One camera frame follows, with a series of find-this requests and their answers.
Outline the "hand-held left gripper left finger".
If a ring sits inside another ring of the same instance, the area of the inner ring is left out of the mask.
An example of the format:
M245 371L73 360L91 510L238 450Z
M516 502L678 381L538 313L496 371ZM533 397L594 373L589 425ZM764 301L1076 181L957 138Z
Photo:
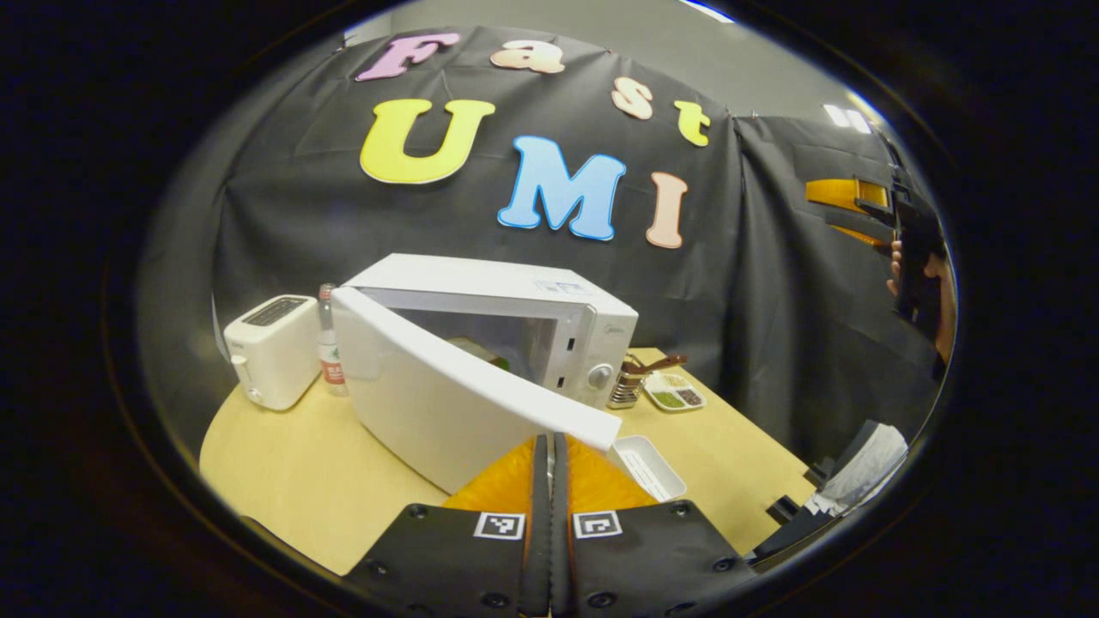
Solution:
M550 610L550 439L518 446L519 488L471 507L408 504L344 576L390 617L537 617Z

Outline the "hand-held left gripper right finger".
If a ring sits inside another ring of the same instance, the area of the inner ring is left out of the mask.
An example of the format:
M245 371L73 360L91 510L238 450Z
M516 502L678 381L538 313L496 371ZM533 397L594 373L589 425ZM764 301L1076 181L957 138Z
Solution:
M565 433L552 438L552 613L706 617L739 613L756 572L689 500L653 500Z

